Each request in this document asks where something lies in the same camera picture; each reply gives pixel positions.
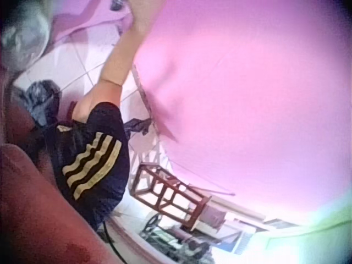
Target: wooden chair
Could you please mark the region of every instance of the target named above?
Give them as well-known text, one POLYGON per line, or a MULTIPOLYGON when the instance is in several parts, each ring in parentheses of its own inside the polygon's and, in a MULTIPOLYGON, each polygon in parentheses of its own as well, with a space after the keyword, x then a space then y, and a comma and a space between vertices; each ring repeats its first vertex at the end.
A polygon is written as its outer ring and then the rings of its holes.
POLYGON ((130 194, 138 201, 149 206, 153 210, 181 223, 188 229, 192 229, 205 205, 211 198, 201 194, 200 192, 194 190, 192 187, 183 183, 157 163, 141 163, 139 165, 136 177, 130 189, 130 194), (142 179, 142 175, 144 176, 145 174, 151 178, 151 181, 146 188, 139 190, 138 185, 142 179), (156 190, 157 185, 162 185, 160 192, 156 190), (168 190, 172 191, 169 199, 165 197, 165 194, 168 190), (147 194, 155 195, 157 197, 156 202, 152 203, 144 199, 143 196, 147 194), (188 205, 192 204, 192 207, 190 208, 187 205, 187 208, 185 208, 180 204, 177 204, 175 197, 178 194, 181 195, 184 199, 187 199, 188 205), (176 216, 170 212, 167 212, 165 209, 169 206, 173 206, 178 210, 184 212, 185 217, 176 216))

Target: white tile floor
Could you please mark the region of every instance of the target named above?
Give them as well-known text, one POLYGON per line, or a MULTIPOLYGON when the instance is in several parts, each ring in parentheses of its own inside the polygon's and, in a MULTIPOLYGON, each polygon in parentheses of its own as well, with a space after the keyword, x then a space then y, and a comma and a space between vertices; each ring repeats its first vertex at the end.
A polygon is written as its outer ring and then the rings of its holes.
MULTIPOLYGON (((118 40, 118 29, 113 24, 77 31, 51 45, 41 59, 21 74, 15 84, 26 90, 34 81, 53 80, 62 91, 58 118, 63 120, 71 101, 82 98, 97 83, 103 63, 118 40)), ((132 118, 144 120, 150 117, 131 72, 123 85, 120 111, 124 122, 132 118)), ((159 163, 172 172, 170 161, 153 125, 145 136, 132 133, 129 148, 130 179, 133 179, 142 161, 159 163)), ((136 232, 143 228, 146 219, 155 214, 149 207, 132 198, 128 189, 115 213, 122 213, 120 220, 136 232)))

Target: person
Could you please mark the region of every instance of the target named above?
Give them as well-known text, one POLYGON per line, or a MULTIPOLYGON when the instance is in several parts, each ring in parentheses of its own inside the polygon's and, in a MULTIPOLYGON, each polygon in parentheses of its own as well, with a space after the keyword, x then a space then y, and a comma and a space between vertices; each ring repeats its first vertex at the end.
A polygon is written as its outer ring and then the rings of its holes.
POLYGON ((127 185, 122 84, 164 0, 129 4, 134 22, 105 62, 98 83, 76 104, 72 122, 38 132, 20 105, 6 105, 1 239, 2 248, 18 263, 120 263, 94 231, 121 201, 127 185), (33 137, 45 146, 36 161, 18 147, 33 137))

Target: skin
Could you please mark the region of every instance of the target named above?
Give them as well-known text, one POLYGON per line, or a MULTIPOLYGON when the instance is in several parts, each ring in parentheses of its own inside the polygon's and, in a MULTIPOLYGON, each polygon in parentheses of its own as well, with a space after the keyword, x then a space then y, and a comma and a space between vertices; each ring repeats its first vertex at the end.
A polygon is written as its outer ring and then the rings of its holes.
MULTIPOLYGON (((119 106, 122 84, 135 53, 164 0, 129 2, 134 24, 107 59, 98 83, 76 105, 75 120, 85 122, 100 102, 119 106)), ((48 153, 39 154, 36 167, 16 146, 34 127, 29 114, 17 104, 10 104, 2 114, 4 120, 0 149, 1 234, 16 257, 15 263, 121 263, 57 190, 48 153)))

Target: shorts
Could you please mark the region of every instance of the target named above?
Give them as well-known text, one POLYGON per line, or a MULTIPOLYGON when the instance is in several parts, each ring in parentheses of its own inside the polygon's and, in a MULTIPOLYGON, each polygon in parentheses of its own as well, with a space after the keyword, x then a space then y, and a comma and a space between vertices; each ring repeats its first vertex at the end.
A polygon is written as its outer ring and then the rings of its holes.
POLYGON ((86 124, 59 122, 44 138, 59 190, 97 230, 128 183, 128 141, 119 108, 99 103, 86 124))

